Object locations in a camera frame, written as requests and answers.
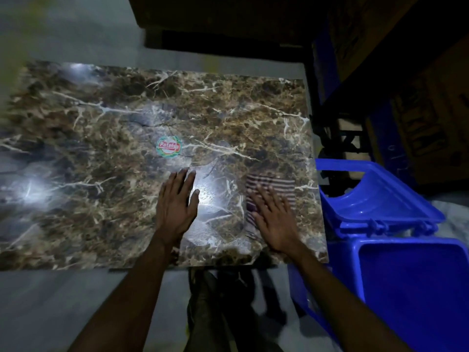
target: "round sticker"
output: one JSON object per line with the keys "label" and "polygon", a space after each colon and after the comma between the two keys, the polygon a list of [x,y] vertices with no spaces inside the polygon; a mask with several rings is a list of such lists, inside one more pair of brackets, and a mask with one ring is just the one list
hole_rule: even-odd
{"label": "round sticker", "polygon": [[175,135],[161,137],[156,142],[156,152],[162,157],[174,157],[181,152],[181,141]]}

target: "gray floor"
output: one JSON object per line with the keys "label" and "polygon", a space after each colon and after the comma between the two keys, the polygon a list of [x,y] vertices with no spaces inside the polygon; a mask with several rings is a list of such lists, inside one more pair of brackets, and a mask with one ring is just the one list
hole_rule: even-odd
{"label": "gray floor", "polygon": [[[128,0],[0,0],[0,42],[2,101],[28,58],[304,79],[302,64],[145,49]],[[280,347],[333,351],[331,339],[312,318],[298,318],[286,267],[271,269],[269,275],[288,315]],[[123,273],[106,270],[0,273],[0,351],[65,350],[122,278]],[[261,315],[266,304],[257,274],[255,279],[253,306]],[[187,272],[166,272],[146,348],[183,350],[188,299]],[[266,330],[276,328],[271,321],[264,323]]]}

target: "person's right arm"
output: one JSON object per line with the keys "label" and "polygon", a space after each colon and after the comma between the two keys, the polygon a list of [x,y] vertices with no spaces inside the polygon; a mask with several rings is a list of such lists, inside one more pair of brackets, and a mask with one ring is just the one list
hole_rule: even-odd
{"label": "person's right arm", "polygon": [[254,217],[264,240],[286,254],[300,270],[317,304],[331,324],[344,351],[412,351],[359,298],[329,272],[298,235],[294,213],[286,198],[261,187],[250,196],[262,215]]}

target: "brown marble surface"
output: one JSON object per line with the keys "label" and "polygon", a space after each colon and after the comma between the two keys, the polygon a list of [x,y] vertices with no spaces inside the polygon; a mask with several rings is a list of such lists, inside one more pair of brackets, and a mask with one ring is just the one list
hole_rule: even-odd
{"label": "brown marble surface", "polygon": [[174,265],[284,261],[243,232],[247,173],[295,179],[302,240],[327,261],[307,117],[299,80],[30,63],[1,117],[0,269],[132,266],[182,167],[200,206]]}

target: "forearm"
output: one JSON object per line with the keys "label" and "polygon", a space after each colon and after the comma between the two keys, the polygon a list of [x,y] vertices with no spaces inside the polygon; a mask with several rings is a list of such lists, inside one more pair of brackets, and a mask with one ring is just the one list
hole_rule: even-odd
{"label": "forearm", "polygon": [[305,278],[317,304],[345,351],[410,351],[359,298],[298,242],[290,258]]}
{"label": "forearm", "polygon": [[78,335],[70,351],[141,351],[171,248],[157,238]]}

